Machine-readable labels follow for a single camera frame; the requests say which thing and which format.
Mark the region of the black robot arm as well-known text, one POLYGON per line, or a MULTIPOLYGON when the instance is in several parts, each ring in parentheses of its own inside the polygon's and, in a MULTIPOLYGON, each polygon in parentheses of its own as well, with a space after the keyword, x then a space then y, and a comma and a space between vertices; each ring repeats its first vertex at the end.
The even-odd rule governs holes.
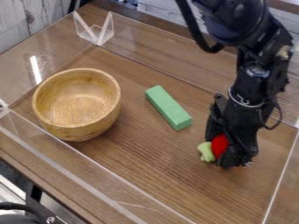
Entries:
POLYGON ((267 0, 175 0, 199 48, 218 53, 238 50, 237 79, 227 94, 215 94, 210 106, 206 140, 225 138, 214 153, 217 166, 253 165, 259 153, 258 131, 273 130, 267 120, 282 109, 294 56, 294 38, 274 17, 267 0))

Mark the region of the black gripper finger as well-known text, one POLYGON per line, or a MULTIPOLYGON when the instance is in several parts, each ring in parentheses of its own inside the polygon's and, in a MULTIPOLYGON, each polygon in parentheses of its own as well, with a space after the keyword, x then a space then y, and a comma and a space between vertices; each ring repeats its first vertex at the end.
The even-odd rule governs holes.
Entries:
POLYGON ((253 157, 259 153, 258 144, 250 145, 231 144, 226 152, 218 159, 218 166, 223 169, 233 167, 250 167, 253 165, 253 157))
POLYGON ((223 117, 218 110, 210 110, 210 117, 206 127, 206 140, 210 142, 214 137, 223 133, 223 117))

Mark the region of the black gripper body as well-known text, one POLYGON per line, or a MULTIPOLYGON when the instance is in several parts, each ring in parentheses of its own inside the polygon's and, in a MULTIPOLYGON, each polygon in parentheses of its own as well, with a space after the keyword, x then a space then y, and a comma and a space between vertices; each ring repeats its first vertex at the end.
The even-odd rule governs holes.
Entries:
POLYGON ((229 145, 258 144, 258 132, 262 128, 271 130, 267 119, 275 108, 275 98, 262 96, 249 98, 234 87, 229 89, 229 97, 215 95, 215 102, 210 109, 221 112, 223 117, 223 133, 229 145))

